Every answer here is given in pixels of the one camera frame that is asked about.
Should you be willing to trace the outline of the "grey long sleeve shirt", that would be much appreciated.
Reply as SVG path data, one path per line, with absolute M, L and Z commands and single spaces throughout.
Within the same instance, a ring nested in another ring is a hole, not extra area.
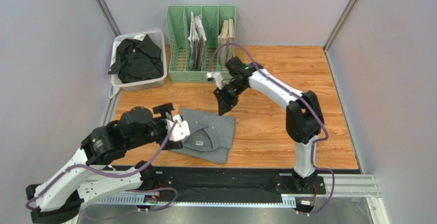
M 236 118 L 187 108 L 180 108 L 179 114 L 188 122 L 190 136 L 183 140 L 181 149 L 172 152 L 225 164 L 233 145 Z

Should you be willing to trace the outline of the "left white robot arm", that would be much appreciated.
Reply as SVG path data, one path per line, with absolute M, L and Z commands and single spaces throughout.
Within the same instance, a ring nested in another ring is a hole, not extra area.
M 91 204 L 124 191 L 161 191 L 150 160 L 121 173 L 107 173 L 104 168 L 123 158 L 127 151 L 153 142 L 160 150 L 181 149 L 190 135 L 189 125 L 182 115 L 172 115 L 172 111 L 171 103 L 152 110 L 134 107 L 119 120 L 94 129 L 54 176 L 26 188 L 26 208 L 32 222 L 67 222 Z

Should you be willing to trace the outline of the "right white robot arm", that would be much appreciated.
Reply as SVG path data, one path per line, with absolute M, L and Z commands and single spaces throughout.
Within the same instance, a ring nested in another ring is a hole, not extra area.
M 296 90 L 271 75 L 256 62 L 243 63 L 234 57 L 225 64 L 231 75 L 228 82 L 221 73 L 208 72 L 207 79 L 215 82 L 214 95 L 218 113 L 224 115 L 238 103 L 239 95 L 251 88 L 264 94 L 285 111 L 285 126 L 294 141 L 295 163 L 292 184 L 299 191 L 311 187 L 317 177 L 315 145 L 323 130 L 324 119 L 316 94 Z

